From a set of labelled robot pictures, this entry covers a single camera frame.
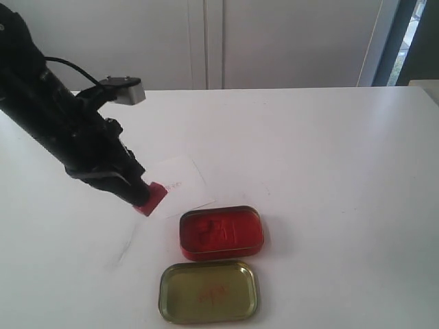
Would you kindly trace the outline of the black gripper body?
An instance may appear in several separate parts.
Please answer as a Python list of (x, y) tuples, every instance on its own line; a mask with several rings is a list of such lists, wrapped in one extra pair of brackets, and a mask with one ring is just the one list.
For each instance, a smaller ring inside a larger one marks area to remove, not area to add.
[(91, 171), (142, 167), (120, 141), (123, 129), (115, 119), (98, 111), (106, 103), (89, 103), (68, 91), (45, 70), (31, 82), (14, 78), (16, 99), (21, 101), (15, 122), (70, 170)]

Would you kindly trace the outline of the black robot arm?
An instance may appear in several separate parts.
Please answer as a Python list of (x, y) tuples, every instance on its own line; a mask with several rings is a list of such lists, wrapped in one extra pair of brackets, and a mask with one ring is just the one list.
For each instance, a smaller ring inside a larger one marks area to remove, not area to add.
[(108, 102), (145, 99), (138, 77), (107, 77), (74, 95), (48, 68), (23, 18), (1, 6), (1, 110), (64, 165), (73, 179), (141, 207), (150, 200), (145, 169), (119, 139)]

